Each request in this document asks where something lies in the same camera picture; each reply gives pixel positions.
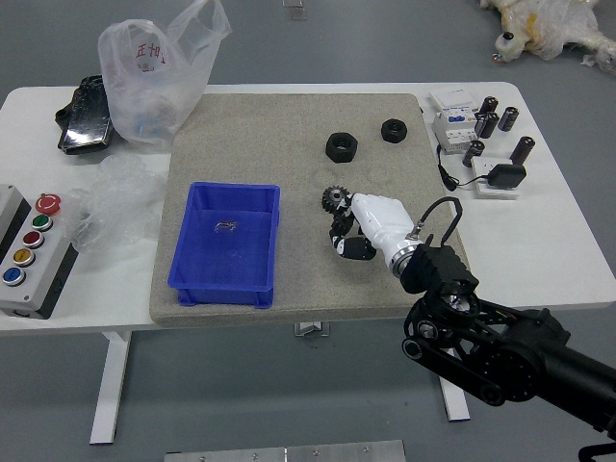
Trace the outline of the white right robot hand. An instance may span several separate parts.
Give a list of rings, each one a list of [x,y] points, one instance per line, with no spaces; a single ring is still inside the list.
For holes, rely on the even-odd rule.
[[[351,260],[368,261],[381,250],[391,273],[400,272],[421,243],[415,224],[402,203],[382,195],[355,193],[323,208],[333,215],[329,232],[337,253]]]

